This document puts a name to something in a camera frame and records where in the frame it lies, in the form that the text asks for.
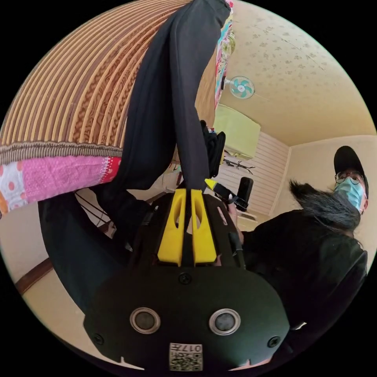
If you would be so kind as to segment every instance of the patterned ceiling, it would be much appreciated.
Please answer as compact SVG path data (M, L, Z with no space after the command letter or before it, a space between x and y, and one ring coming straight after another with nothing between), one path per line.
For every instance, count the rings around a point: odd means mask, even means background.
M240 100L226 88L221 103L289 146L375 135L359 91L315 39L266 9L239 0L233 9L236 49L229 59L227 78L246 76L256 91Z

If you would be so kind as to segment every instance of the white wall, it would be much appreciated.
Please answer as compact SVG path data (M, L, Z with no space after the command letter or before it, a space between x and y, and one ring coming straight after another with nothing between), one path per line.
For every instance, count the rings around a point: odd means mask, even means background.
M369 206L362 216L355 237L368 251L369 270L377 249L377 136L339 137L291 147L286 178L273 210L273 217L299 208L289 192L290 179L309 183L320 190L334 185L334 154L342 145L349 145L355 150L368 178Z
M227 159L237 162L239 158L227 157ZM285 169L289 159L289 147L275 139L274 137L261 132L256 147L255 156L242 164L250 167L254 166L249 174L245 169L229 167L225 163L220 166L219 174L215 178L227 189L235 194L240 185L240 179L250 177L254 184L251 190L248 212L270 216L271 209L278 196L282 180L285 176Z

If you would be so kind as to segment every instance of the hand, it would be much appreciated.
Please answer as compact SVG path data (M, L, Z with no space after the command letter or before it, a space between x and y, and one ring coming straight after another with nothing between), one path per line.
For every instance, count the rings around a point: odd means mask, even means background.
M235 227L238 228L237 227L238 214L237 214L237 209L236 209L236 206L235 206L234 203L228 204L228 212L229 212L229 216L231 217Z
M240 238L241 244L243 245L243 234L238 229L238 225L237 225L238 213L237 213L236 205L234 203L228 204L228 213L234 223L234 226L237 229L238 237Z

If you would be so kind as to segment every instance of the black jacket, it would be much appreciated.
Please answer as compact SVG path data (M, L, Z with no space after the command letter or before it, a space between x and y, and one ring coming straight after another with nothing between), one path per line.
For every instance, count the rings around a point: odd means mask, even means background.
M269 280L282 298L291 327L276 357L305 350L343 314L366 277L367 252L304 215L283 213L244 232L247 269Z

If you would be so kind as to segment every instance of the label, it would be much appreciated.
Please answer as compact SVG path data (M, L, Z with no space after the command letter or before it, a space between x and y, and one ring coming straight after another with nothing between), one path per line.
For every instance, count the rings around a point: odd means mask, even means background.
M201 344L170 343L170 370L198 372L203 370L203 347Z

